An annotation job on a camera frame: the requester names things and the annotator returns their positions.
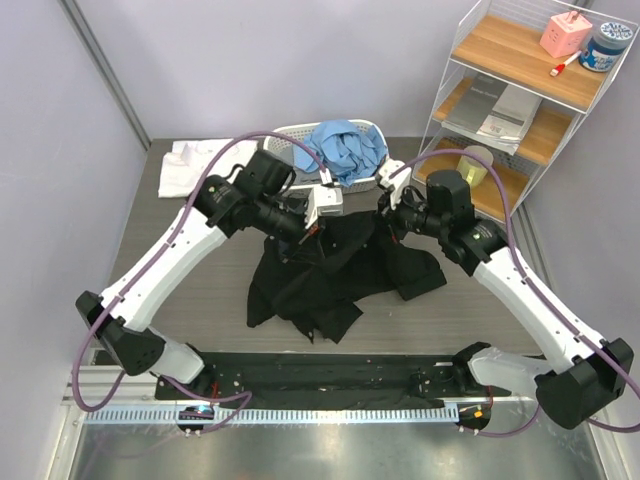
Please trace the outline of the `black long sleeve shirt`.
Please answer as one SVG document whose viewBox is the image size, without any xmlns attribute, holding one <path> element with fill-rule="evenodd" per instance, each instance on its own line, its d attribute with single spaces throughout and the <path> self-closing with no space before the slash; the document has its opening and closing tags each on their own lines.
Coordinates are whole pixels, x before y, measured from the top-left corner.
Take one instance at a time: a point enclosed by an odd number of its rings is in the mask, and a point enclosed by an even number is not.
<svg viewBox="0 0 640 480">
<path fill-rule="evenodd" d="M 372 211 L 331 217 L 319 238 L 284 259 L 284 244 L 265 239 L 249 285 L 246 325 L 277 316 L 310 341 L 339 343 L 363 315 L 356 302 L 394 291 L 404 301 L 447 284 L 435 257 L 402 245 Z"/>
</svg>

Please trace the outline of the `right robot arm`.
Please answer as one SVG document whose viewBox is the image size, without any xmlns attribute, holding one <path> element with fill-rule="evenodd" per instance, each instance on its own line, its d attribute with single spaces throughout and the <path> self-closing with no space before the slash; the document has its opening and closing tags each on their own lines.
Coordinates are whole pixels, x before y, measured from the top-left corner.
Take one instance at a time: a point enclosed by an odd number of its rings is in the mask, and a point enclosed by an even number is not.
<svg viewBox="0 0 640 480">
<path fill-rule="evenodd" d="M 445 256 L 485 286 L 534 339 L 540 359 L 508 354 L 484 343 L 461 351 L 451 371 L 457 391 L 498 387 L 538 402 L 559 426 L 573 429 L 639 386 L 634 359 L 621 338 L 606 340 L 577 318 L 525 264 L 509 228 L 476 216 L 470 187 L 456 170 L 429 175 L 416 195 L 410 174 L 392 161 L 376 176 L 383 195 L 378 212 L 397 237 L 416 233 L 437 239 Z"/>
</svg>

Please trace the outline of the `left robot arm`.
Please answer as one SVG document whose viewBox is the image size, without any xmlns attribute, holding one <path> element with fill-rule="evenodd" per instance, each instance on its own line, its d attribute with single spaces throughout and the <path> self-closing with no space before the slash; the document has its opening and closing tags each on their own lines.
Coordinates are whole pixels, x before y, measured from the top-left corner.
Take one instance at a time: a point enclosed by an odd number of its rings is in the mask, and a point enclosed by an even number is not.
<svg viewBox="0 0 640 480">
<path fill-rule="evenodd" d="M 160 334 L 152 320 L 190 271 L 237 231 L 255 228 L 282 241 L 291 256 L 321 229 L 321 216 L 342 212 L 342 193 L 327 175 L 301 206 L 288 205 L 280 192 L 292 172 L 291 165 L 259 149 L 231 179 L 207 177 L 193 202 L 118 282 L 78 297 L 81 317 L 126 374 L 170 377 L 193 399 L 211 391 L 213 375 L 201 355 Z"/>
</svg>

